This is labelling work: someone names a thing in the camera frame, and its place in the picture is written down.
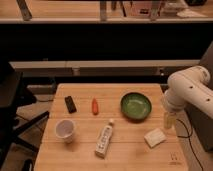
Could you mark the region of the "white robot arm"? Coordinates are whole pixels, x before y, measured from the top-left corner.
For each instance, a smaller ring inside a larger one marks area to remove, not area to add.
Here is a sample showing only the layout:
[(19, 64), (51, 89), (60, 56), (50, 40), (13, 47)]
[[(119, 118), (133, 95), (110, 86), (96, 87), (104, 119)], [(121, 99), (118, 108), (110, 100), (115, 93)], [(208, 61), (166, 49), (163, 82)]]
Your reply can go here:
[(170, 129), (176, 120), (176, 114), (188, 103), (194, 105), (213, 119), (213, 90), (207, 87), (210, 72), (203, 66), (193, 66), (177, 71), (168, 77), (168, 89), (161, 103), (164, 113), (164, 128)]

